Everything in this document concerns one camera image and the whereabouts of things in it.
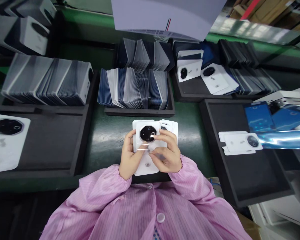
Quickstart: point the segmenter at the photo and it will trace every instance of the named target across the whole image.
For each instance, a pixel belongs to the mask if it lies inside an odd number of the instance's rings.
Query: white paper sheet
[[[111,0],[116,30],[203,41],[226,0]]]

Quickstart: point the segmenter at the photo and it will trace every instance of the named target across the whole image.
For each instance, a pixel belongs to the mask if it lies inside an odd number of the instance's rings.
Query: octagonal camera cutout
[[[13,119],[0,120],[0,135],[14,135],[22,131],[23,124]]]
[[[140,131],[140,138],[146,142],[153,142],[153,135],[157,135],[157,130],[153,126],[144,126]]]

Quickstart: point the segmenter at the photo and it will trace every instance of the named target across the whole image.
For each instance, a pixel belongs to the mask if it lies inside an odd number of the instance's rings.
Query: pink striped sleeve
[[[198,170],[197,164],[183,155],[181,161],[181,170],[169,173],[177,192],[204,214],[223,239],[251,239],[231,205],[214,195],[211,183]]]
[[[79,180],[79,188],[50,216],[40,239],[88,239],[107,204],[130,184],[112,165]]]

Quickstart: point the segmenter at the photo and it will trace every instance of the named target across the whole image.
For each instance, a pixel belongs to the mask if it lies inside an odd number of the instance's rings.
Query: green workbench
[[[59,53],[60,58],[91,62],[93,69],[98,70],[101,68],[111,69],[113,56],[114,51],[110,49],[72,44],[62,45]],[[175,109],[175,116],[169,118],[169,120],[176,121],[179,124],[178,145],[181,153],[193,159],[206,177],[215,177],[216,172],[211,160],[198,104],[175,102]],[[136,119],[161,120],[162,118],[107,116],[104,113],[104,107],[96,103],[81,175],[52,179],[0,179],[0,192],[33,192],[78,187],[79,178],[98,169],[120,163],[124,136],[132,129],[132,121]],[[134,177],[133,180],[137,182],[158,182],[169,180],[169,178],[167,174],[159,174],[159,176]]]
[[[152,38],[150,35],[140,35],[131,32],[116,31],[112,16],[74,9],[64,9],[66,17],[65,36],[68,39],[81,39],[90,42],[115,44],[122,37],[131,39]],[[206,40],[217,42],[219,39],[247,42],[246,39],[208,34]],[[278,46],[254,42],[257,51],[263,53],[263,62],[273,61],[278,55],[298,57],[300,49],[291,46]],[[90,45],[63,44],[58,53],[59,58],[77,59],[91,62],[94,69],[111,69],[114,51]],[[6,73],[8,68],[0,68]],[[175,102],[175,116],[169,120],[179,124],[178,145],[181,153],[193,159],[206,177],[215,177],[216,172],[210,156],[208,139],[202,124],[197,103]],[[123,138],[132,129],[132,121],[144,119],[137,117],[107,116],[104,107],[96,103],[91,121],[91,134],[88,140],[83,171],[75,177],[36,178],[36,179],[0,179],[0,192],[36,192],[54,189],[70,189],[78,187],[78,179],[98,169],[120,163]],[[156,182],[155,175],[134,178],[138,182]],[[160,175],[160,180],[168,180],[166,175]]]

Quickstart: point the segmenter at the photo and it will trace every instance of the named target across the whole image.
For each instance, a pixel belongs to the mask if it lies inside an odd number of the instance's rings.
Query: hand
[[[130,131],[124,138],[121,162],[119,166],[120,176],[128,180],[137,171],[142,155],[148,148],[147,142],[144,145],[140,145],[136,153],[133,153],[133,135],[136,134],[136,130]]]
[[[168,130],[159,129],[159,132],[160,135],[155,135],[154,139],[166,142],[167,147],[157,147],[149,153],[149,156],[160,172],[179,172],[182,168],[182,163],[180,150],[177,145],[177,137]],[[155,154],[162,154],[165,159],[161,161]]]

